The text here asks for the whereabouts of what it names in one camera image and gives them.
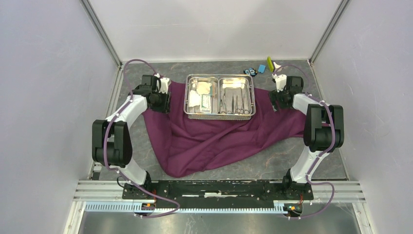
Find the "blue plastic block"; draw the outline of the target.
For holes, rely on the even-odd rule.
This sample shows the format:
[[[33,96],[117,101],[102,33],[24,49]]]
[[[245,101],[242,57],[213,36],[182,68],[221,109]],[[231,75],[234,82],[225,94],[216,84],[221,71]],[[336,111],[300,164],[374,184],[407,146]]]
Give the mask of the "blue plastic block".
[[[258,67],[258,73],[263,74],[265,72],[266,66],[263,64],[260,64]]]

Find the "maroon cloth wrap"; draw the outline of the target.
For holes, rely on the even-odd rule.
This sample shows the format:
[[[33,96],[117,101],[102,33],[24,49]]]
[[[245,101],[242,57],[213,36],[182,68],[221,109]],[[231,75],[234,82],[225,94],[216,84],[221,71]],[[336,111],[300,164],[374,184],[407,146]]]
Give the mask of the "maroon cloth wrap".
[[[170,112],[149,109],[143,118],[155,156],[171,177],[217,169],[303,136],[305,115],[274,111],[267,90],[254,90],[256,113],[250,120],[230,121],[190,119],[183,110],[185,85],[173,82],[169,89]]]

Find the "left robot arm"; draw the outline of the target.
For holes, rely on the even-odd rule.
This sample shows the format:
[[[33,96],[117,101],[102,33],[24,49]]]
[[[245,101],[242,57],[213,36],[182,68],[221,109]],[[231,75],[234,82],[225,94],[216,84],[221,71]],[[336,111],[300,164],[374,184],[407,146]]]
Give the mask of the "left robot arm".
[[[130,88],[113,114],[92,124],[93,161],[117,173],[143,199],[152,195],[153,185],[149,173],[132,158],[130,127],[148,109],[164,114],[170,111],[170,85],[171,80],[160,74],[143,75],[141,84]]]

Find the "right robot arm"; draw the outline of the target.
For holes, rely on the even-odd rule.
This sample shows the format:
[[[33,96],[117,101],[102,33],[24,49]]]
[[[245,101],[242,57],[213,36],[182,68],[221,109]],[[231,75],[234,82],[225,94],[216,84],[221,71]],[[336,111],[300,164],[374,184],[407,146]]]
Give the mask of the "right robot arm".
[[[269,92],[273,108],[276,111],[295,109],[305,114],[305,147],[296,164],[283,177],[281,186],[282,195],[294,199],[301,190],[310,188],[312,175],[322,160],[343,145],[344,109],[303,92],[301,77],[274,75],[272,79],[276,85],[276,89]]]

